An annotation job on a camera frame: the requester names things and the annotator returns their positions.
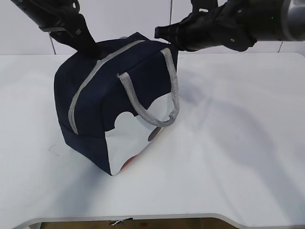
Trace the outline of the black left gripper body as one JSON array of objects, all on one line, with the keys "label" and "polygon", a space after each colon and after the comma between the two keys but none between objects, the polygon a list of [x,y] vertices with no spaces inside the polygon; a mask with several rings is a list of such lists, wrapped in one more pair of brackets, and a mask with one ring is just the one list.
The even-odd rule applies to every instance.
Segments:
[{"label": "black left gripper body", "polygon": [[88,28],[77,0],[37,0],[36,24],[44,32],[68,33],[74,40],[88,39]]}]

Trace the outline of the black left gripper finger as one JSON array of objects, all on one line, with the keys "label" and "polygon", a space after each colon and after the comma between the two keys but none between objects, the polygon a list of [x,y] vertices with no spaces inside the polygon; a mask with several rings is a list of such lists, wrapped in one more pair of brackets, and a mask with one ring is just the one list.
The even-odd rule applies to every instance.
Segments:
[{"label": "black left gripper finger", "polygon": [[50,35],[57,42],[70,46],[91,58],[97,58],[100,55],[100,48],[87,27],[80,27],[75,31],[54,31]]}]

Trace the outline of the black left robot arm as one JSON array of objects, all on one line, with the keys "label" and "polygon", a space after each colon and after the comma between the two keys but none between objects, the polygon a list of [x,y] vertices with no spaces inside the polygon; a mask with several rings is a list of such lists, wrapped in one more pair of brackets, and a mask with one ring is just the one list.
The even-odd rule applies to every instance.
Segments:
[{"label": "black left robot arm", "polygon": [[100,55],[77,0],[13,0],[12,3],[57,42],[91,58]]}]

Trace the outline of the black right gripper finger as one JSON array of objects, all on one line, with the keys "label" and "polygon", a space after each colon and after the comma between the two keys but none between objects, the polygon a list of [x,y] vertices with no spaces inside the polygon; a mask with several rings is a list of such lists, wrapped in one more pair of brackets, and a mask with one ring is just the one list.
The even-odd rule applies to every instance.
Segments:
[{"label": "black right gripper finger", "polygon": [[180,51],[195,52],[221,45],[215,29],[212,17],[199,14],[172,25],[156,27],[154,37],[168,41]]}]

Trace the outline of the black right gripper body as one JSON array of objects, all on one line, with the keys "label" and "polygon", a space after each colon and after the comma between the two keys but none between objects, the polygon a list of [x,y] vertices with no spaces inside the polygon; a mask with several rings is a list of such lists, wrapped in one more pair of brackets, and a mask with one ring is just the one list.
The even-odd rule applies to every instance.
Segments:
[{"label": "black right gripper body", "polygon": [[214,46],[244,52],[257,42],[249,29],[238,20],[247,0],[229,0],[219,6],[216,0],[193,0],[190,14],[190,50]]}]

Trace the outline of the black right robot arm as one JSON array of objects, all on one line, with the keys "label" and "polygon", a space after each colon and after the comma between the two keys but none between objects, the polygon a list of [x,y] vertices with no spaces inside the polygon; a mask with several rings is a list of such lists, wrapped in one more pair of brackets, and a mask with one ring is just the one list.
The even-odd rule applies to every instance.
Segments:
[{"label": "black right robot arm", "polygon": [[155,28],[154,37],[180,51],[216,46],[244,52],[258,41],[301,42],[305,39],[303,0],[193,0],[182,21]]}]

